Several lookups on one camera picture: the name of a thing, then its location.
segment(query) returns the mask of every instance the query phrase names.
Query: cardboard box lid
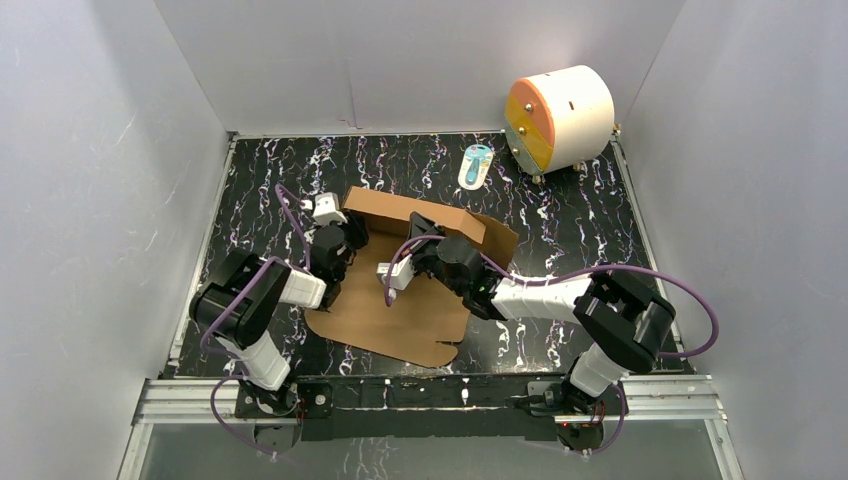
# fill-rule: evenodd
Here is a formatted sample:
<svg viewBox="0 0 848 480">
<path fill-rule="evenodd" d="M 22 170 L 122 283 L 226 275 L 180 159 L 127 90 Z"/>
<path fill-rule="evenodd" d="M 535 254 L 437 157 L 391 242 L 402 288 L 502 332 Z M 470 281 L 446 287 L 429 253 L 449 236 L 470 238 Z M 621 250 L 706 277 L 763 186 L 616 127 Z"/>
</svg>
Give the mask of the cardboard box lid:
<svg viewBox="0 0 848 480">
<path fill-rule="evenodd" d="M 348 267 L 342 291 L 329 312 L 308 310 L 306 323 L 318 335 L 424 367 L 446 365 L 457 355 L 470 314 L 462 299 L 438 280 L 419 276 L 386 307 L 376 268 L 406 239 L 413 211 L 453 234 L 463 234 L 506 268 L 518 235 L 485 215 L 423 200 L 354 187 L 345 208 L 362 214 L 370 240 Z"/>
</svg>

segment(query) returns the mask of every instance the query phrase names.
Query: yellow panel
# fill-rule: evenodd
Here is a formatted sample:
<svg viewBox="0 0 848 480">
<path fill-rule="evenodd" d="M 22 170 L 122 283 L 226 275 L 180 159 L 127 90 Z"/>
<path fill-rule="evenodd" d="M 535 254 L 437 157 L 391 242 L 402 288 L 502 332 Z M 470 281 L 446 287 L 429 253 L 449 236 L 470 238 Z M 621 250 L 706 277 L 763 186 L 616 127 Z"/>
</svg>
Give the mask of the yellow panel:
<svg viewBox="0 0 848 480">
<path fill-rule="evenodd" d="M 542 134 L 539 133 L 539 130 L 533 124 L 527 112 L 524 111 L 524 107 L 512 95 L 506 97 L 504 116 L 516 132 L 519 127 L 524 127 L 524 135 L 521 135 L 521 141 L 524 143 L 524 147 L 527 148 L 527 151 L 533 156 L 533 161 L 536 162 L 536 165 L 542 171 L 548 168 L 554 149 L 545 142 Z"/>
</svg>

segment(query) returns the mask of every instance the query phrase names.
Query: cardboard box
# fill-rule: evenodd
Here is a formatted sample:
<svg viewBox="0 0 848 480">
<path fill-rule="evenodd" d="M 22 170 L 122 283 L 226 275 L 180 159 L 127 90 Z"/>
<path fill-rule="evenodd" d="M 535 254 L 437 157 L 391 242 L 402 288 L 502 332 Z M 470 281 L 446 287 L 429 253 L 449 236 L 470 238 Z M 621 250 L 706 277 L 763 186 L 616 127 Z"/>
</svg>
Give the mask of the cardboard box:
<svg viewBox="0 0 848 480">
<path fill-rule="evenodd" d="M 409 215 L 427 217 L 449 235 L 465 235 L 481 252 L 507 268 L 518 234 L 501 222 L 424 200 L 353 187 L 344 208 L 365 217 L 370 240 L 359 250 L 329 312 L 308 310 L 306 323 L 318 335 L 423 367 L 447 365 L 456 357 L 470 314 L 462 299 L 436 279 L 414 278 L 386 307 L 377 264 L 388 262 L 406 240 Z"/>
</svg>

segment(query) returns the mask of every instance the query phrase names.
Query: marble tabletop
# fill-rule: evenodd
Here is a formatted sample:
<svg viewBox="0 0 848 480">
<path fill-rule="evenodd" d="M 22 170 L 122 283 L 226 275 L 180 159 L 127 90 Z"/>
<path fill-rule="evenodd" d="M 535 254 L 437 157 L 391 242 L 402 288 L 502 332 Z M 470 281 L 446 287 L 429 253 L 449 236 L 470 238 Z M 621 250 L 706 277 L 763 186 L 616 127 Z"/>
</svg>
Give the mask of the marble tabletop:
<svg viewBox="0 0 848 480">
<path fill-rule="evenodd" d="M 483 187 L 468 191 L 457 175 L 463 152 L 473 144 L 489 146 L 495 158 Z M 279 182 L 303 197 L 343 196 L 361 186 L 490 215 L 519 232 L 511 268 L 523 275 L 563 274 L 599 262 L 650 266 L 610 146 L 579 170 L 548 174 L 536 185 L 497 133 L 263 138 L 235 144 L 201 280 L 236 246 L 300 260 L 300 241 L 274 195 Z M 302 220 L 309 223 L 306 216 Z M 428 369 L 321 338 L 297 308 L 280 306 L 269 329 L 295 375 L 564 372 L 592 343 L 580 326 L 563 321 L 473 318 L 454 361 Z M 224 373 L 227 359 L 203 355 L 200 336 L 189 322 L 175 376 Z M 674 350 L 670 338 L 665 349 Z M 658 367 L 688 368 L 679 360 Z"/>
</svg>

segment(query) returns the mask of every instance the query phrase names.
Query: white wall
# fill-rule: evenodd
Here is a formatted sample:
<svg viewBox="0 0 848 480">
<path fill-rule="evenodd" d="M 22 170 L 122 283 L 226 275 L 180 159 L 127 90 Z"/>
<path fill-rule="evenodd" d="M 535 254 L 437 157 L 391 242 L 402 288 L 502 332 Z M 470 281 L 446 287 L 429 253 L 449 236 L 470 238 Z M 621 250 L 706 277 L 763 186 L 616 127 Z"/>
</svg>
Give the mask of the white wall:
<svg viewBox="0 0 848 480">
<path fill-rule="evenodd" d="M 689 1 L 623 132 L 660 267 L 721 316 L 695 361 L 751 479 L 848 469 L 846 45 L 844 1 Z"/>
<path fill-rule="evenodd" d="M 504 126 L 520 77 L 585 63 L 627 114 L 683 0 L 156 0 L 230 131 Z"/>
<path fill-rule="evenodd" d="M 0 7 L 0 465 L 114 478 L 226 134 L 152 1 Z"/>
</svg>

